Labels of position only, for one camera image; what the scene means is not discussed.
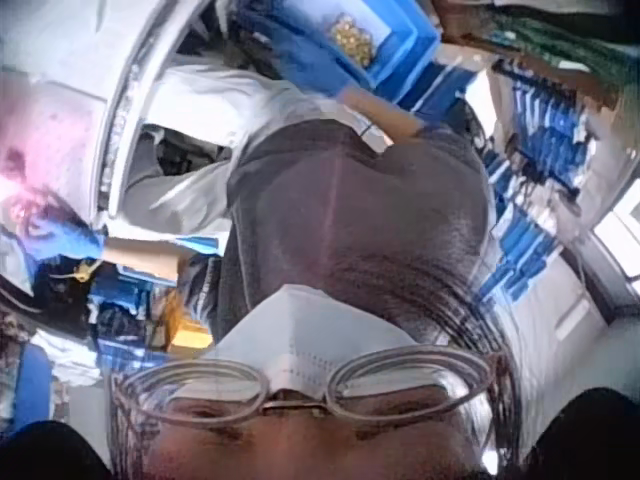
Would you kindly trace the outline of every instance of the hand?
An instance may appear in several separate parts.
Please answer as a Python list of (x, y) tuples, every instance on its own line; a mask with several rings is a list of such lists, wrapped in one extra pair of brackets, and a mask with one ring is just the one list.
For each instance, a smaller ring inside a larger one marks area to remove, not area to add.
[(237, 19), (269, 39), (276, 68), (301, 90), (336, 97), (356, 84), (352, 67), (343, 63), (337, 47), (332, 49), (322, 33), (290, 9), (280, 6), (269, 13), (256, 13), (243, 8)]
[(33, 214), (20, 237), (27, 253), (38, 261), (58, 255), (99, 259), (105, 242), (104, 235), (92, 231), (75, 213), (50, 207)]

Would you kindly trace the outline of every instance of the glasses frame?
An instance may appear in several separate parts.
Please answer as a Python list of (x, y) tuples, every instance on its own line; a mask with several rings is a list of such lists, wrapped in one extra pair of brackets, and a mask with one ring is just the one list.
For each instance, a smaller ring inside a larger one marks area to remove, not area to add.
[[(337, 388), (340, 382), (348, 378), (356, 378), (357, 373), (366, 372), (368, 369), (379, 368), (386, 364), (401, 366), (411, 360), (429, 361), (434, 365), (453, 371), (465, 383), (470, 385), (469, 392), (460, 398), (451, 399), (437, 407), (390, 416), (359, 415), (344, 409), (339, 404)], [(150, 411), (140, 405), (137, 398), (132, 398), (132, 395), (127, 393), (139, 385), (149, 389), (154, 384), (162, 384), (167, 378), (179, 379), (180, 377), (193, 375), (193, 373), (206, 373), (207, 370), (213, 371), (212, 367), (215, 368), (217, 373), (227, 372), (246, 376), (246, 378), (255, 380), (260, 384), (259, 395), (247, 407), (246, 411), (224, 418), (193, 418), (187, 420), (176, 415)], [(123, 410), (121, 413), (125, 413), (125, 416), (129, 417), (129, 421), (131, 421), (131, 414), (136, 412), (171, 425), (211, 429), (237, 425), (273, 410), (313, 409), (316, 415), (318, 415), (319, 411), (323, 411), (354, 423), (380, 425), (413, 423), (414, 421), (418, 422), (445, 415), (486, 392), (494, 378), (492, 362), (489, 362), (484, 356), (451, 347), (416, 345), (374, 352), (345, 362), (329, 374), (322, 401), (268, 401), (269, 381), (261, 371), (239, 362), (218, 359), (170, 362), (166, 365), (137, 372), (120, 381), (114, 379), (112, 391), (114, 392), (116, 407)]]

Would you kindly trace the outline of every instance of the white lab coat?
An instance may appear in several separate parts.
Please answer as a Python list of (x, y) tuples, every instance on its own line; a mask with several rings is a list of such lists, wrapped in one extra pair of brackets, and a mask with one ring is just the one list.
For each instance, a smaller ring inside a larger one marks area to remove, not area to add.
[(107, 221), (109, 234), (140, 240), (214, 237), (230, 230), (226, 183), (238, 160), (276, 130), (310, 119), (335, 118), (367, 132), (378, 151), (382, 133), (332, 100), (309, 96), (286, 81), (229, 70), (219, 59), (179, 57), (157, 82), (146, 122), (200, 141), (230, 147), (231, 160), (179, 177), (165, 177), (151, 139), (134, 153), (123, 208)]

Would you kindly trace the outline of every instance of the face mask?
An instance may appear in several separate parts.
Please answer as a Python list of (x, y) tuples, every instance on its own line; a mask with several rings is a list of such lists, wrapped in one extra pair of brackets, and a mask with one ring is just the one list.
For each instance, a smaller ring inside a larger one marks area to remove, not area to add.
[[(270, 393), (294, 390), (320, 400), (329, 374), (362, 355), (416, 345), (404, 331), (384, 320), (340, 303), (319, 290), (285, 285), (264, 300), (204, 358), (233, 360), (262, 371)], [(397, 383), (389, 379), (383, 383)], [(412, 382), (405, 378), (402, 383)], [(202, 383), (183, 387), (174, 397), (233, 400), (251, 392), (234, 380), (215, 388)], [(374, 393), (371, 385), (354, 385)]]

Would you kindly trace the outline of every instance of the light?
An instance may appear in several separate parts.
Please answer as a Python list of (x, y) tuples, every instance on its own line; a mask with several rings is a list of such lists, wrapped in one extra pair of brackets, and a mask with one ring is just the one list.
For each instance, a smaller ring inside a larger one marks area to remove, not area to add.
[(21, 190), (22, 186), (18, 182), (14, 182), (0, 175), (0, 202), (14, 196)]
[(487, 450), (482, 454), (482, 463), (491, 475), (498, 474), (498, 453), (494, 450)]

